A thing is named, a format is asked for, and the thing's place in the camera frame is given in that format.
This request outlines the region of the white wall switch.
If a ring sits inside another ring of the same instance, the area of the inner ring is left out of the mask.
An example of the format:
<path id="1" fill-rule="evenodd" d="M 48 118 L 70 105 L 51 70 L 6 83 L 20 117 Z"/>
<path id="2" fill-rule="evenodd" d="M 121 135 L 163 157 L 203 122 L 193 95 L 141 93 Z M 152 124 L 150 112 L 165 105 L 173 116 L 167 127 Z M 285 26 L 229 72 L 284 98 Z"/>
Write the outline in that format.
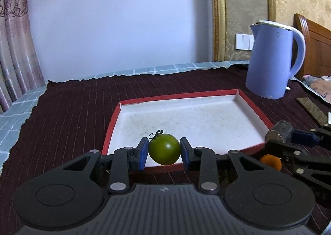
<path id="1" fill-rule="evenodd" d="M 254 46 L 254 36 L 249 34 L 235 34 L 235 49 L 252 51 Z"/>

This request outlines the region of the dark sugarcane piece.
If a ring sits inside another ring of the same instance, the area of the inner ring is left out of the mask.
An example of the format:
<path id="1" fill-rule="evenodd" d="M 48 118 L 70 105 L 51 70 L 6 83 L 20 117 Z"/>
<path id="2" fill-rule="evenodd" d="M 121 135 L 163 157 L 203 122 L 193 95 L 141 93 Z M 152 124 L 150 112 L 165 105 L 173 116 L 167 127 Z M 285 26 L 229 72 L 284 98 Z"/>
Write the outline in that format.
<path id="1" fill-rule="evenodd" d="M 267 132 L 265 142 L 275 140 L 285 144 L 291 140 L 293 131 L 294 128 L 291 123 L 280 120 Z"/>

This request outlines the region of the wooden headboard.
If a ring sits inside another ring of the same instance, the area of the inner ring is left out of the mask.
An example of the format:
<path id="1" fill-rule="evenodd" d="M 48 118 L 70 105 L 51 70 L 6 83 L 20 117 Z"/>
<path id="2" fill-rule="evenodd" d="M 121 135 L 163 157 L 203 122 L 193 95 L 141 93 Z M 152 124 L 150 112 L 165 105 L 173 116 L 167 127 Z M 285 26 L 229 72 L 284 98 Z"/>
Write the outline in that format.
<path id="1" fill-rule="evenodd" d="M 307 74 L 314 77 L 330 76 L 330 30 L 298 13 L 294 15 L 293 25 L 302 32 L 306 42 L 305 61 L 299 72 L 296 74 L 296 78 L 301 79 Z"/>

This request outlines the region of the printed paper package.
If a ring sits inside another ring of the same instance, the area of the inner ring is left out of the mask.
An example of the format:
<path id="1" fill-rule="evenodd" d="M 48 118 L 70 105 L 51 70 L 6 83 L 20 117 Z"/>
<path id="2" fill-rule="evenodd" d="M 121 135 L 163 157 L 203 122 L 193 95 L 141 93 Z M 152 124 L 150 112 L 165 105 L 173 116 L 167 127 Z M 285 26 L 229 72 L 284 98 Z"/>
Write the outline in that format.
<path id="1" fill-rule="evenodd" d="M 306 74 L 302 78 L 297 79 L 291 77 L 290 80 L 296 80 L 304 85 L 305 88 L 319 96 L 322 100 L 330 104 L 331 94 L 331 78 L 330 76 L 314 77 Z"/>

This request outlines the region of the blue electric kettle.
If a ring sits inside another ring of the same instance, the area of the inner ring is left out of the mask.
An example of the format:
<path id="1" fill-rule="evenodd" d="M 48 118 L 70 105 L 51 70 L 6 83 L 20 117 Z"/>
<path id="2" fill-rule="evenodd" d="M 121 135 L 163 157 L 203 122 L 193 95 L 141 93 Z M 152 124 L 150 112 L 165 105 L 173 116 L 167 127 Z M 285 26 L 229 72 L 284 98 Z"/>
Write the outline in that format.
<path id="1" fill-rule="evenodd" d="M 260 97 L 280 99 L 288 80 L 299 72 L 305 60 L 304 35 L 294 27 L 273 21 L 257 21 L 251 29 L 254 46 L 246 87 Z"/>

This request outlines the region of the small orange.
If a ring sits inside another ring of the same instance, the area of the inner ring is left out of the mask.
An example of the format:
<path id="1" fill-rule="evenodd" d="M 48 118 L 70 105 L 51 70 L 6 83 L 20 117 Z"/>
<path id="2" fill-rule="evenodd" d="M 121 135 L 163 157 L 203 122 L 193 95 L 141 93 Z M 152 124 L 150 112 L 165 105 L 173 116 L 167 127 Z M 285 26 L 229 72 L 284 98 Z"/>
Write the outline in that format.
<path id="1" fill-rule="evenodd" d="M 276 169 L 277 171 L 281 171 L 282 161 L 278 157 L 275 157 L 275 156 L 270 155 L 270 154 L 266 154 L 266 155 L 264 155 L 260 158 L 260 162 Z"/>

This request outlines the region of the green tomato with stem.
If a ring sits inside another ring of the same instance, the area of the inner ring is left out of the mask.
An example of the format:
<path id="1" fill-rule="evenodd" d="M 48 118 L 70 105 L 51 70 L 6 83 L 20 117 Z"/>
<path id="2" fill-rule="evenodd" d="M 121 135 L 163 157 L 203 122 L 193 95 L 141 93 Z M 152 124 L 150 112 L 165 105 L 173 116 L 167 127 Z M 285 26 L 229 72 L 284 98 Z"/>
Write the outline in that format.
<path id="1" fill-rule="evenodd" d="M 148 136 L 148 152 L 151 159 L 160 165 L 168 166 L 177 162 L 181 154 L 178 140 L 171 134 L 157 130 Z"/>

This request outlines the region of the dark striped table cloth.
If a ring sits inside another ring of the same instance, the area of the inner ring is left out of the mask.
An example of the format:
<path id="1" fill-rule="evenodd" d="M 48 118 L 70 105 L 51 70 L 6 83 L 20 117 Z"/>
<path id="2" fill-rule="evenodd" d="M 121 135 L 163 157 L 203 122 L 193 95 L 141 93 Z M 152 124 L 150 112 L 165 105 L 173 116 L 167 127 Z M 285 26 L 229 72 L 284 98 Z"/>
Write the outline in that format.
<path id="1" fill-rule="evenodd" d="M 49 82 L 21 126 L 18 140 L 1 170 L 1 234 L 14 234 L 21 227 L 12 208 L 12 196 L 18 186 L 91 149 L 102 149 L 110 118 L 120 101 L 239 89 L 272 123 L 286 120 L 298 129 L 314 128 L 316 122 L 296 98 L 308 97 L 323 112 L 330 111 L 330 104 L 296 81 L 289 82 L 290 90 L 279 100 L 261 98 L 246 88 L 246 73 L 246 65 L 233 65 L 228 69 L 170 75 Z"/>

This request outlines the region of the pink patterned curtain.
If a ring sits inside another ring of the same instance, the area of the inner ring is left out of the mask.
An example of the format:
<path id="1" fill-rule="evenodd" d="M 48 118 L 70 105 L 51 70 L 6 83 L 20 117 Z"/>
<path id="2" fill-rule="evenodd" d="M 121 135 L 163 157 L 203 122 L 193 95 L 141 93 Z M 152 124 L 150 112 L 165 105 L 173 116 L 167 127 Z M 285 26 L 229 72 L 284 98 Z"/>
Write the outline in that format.
<path id="1" fill-rule="evenodd" d="M 45 84 L 32 40 L 28 0 L 1 0 L 1 113 Z"/>

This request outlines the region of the brown flat strip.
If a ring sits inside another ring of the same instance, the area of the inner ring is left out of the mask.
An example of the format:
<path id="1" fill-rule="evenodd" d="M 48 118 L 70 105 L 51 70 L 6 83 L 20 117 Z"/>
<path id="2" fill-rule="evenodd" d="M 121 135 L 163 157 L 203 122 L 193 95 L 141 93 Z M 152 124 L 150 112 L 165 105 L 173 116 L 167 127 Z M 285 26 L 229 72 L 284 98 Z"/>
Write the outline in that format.
<path id="1" fill-rule="evenodd" d="M 328 125 L 328 117 L 308 97 L 296 98 L 299 104 L 318 122 L 320 126 Z"/>

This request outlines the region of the light blue checked sheet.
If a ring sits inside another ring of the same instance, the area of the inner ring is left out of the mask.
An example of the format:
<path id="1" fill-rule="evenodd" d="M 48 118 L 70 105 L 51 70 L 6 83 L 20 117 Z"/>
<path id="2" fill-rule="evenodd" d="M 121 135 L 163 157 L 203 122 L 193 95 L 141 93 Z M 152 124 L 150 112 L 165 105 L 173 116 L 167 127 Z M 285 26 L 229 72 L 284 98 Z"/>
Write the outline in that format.
<path id="1" fill-rule="evenodd" d="M 194 70 L 210 70 L 225 68 L 228 69 L 233 65 L 248 65 L 249 60 L 234 61 L 214 61 L 202 63 L 185 63 L 174 65 L 162 65 L 157 67 L 144 67 L 139 69 L 121 70 L 116 72 L 104 73 L 90 77 L 83 77 L 83 80 L 99 79 L 103 77 L 114 77 L 124 75 L 126 77 L 135 75 L 170 75 L 176 73 L 187 73 Z M 10 156 L 10 150 L 18 140 L 21 126 L 30 117 L 32 108 L 38 103 L 40 96 L 46 91 L 42 86 L 30 90 L 23 94 L 18 100 L 14 101 L 10 108 L 1 114 L 1 166 Z"/>

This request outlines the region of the gold picture frame moulding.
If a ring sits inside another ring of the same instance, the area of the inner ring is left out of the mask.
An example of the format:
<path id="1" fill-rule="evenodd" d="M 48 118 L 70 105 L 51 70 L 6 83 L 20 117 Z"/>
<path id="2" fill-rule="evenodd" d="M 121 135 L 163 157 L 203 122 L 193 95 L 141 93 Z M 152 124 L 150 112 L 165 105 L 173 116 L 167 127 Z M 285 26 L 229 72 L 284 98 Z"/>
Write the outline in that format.
<path id="1" fill-rule="evenodd" d="M 225 61 L 227 40 L 226 0 L 211 0 L 213 13 L 213 60 Z"/>

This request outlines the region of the red tray white inside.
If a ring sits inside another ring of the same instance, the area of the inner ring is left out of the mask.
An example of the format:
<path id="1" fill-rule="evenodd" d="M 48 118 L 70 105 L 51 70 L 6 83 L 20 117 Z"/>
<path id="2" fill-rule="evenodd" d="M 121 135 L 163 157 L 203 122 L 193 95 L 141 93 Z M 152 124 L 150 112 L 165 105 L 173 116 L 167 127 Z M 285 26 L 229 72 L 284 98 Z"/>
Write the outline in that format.
<path id="1" fill-rule="evenodd" d="M 273 123 L 238 89 L 136 98 L 120 101 L 108 125 L 102 154 L 136 147 L 163 130 L 192 147 L 216 154 L 234 149 L 253 154 L 264 146 Z"/>

